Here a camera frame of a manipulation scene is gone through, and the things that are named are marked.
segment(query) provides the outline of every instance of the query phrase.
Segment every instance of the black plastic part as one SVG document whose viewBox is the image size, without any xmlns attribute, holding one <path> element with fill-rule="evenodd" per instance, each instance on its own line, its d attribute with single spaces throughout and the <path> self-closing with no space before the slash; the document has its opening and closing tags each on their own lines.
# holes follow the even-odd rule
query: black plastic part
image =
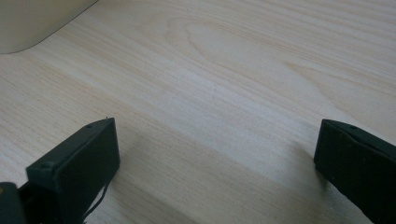
<svg viewBox="0 0 396 224">
<path fill-rule="evenodd" d="M 25 224 L 16 219 L 18 213 L 27 224 L 81 224 L 119 167 L 115 120 L 86 125 L 26 168 L 29 181 L 19 195 L 14 185 L 13 194 L 0 197 L 0 211 L 10 210 L 9 204 L 22 207 L 22 212 L 12 208 L 15 212 L 0 217 L 0 223 Z"/>
<path fill-rule="evenodd" d="M 396 147 L 355 126 L 324 119 L 314 162 L 374 223 L 396 223 Z"/>
</svg>

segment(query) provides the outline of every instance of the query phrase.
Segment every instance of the desk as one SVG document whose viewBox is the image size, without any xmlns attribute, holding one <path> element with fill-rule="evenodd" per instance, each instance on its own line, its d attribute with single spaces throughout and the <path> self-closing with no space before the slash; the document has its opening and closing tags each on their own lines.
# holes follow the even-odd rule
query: desk
<svg viewBox="0 0 396 224">
<path fill-rule="evenodd" d="M 89 223 L 370 223 L 314 169 L 322 119 L 396 144 L 396 2 L 100 0 L 0 55 L 0 180 L 114 117 Z"/>
</svg>

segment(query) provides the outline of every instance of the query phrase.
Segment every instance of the wood grain pattern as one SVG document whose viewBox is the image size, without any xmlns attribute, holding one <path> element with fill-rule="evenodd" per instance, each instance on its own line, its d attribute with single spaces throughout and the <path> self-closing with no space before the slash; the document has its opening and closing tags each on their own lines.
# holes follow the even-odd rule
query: wood grain pattern
<svg viewBox="0 0 396 224">
<path fill-rule="evenodd" d="M 114 117 L 89 223 L 370 223 L 315 172 L 320 121 L 396 144 L 396 2 L 100 0 L 0 56 L 0 180 Z"/>
</svg>

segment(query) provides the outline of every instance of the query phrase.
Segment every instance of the beige container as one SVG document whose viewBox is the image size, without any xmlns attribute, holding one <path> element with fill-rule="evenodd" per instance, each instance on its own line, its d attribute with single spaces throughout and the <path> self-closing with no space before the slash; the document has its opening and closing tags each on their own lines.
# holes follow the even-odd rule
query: beige container
<svg viewBox="0 0 396 224">
<path fill-rule="evenodd" d="M 97 0 L 0 0 L 0 53 L 28 49 Z"/>
</svg>

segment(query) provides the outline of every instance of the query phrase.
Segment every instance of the wood grain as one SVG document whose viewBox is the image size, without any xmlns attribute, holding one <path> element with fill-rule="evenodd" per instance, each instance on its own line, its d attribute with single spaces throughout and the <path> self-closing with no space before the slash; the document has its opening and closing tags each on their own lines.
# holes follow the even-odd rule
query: wood grain
<svg viewBox="0 0 396 224">
<path fill-rule="evenodd" d="M 396 144 L 395 68 L 391 0 L 100 0 L 0 56 L 0 180 L 108 116 L 89 223 L 370 223 L 313 155 L 325 118 Z"/>
</svg>

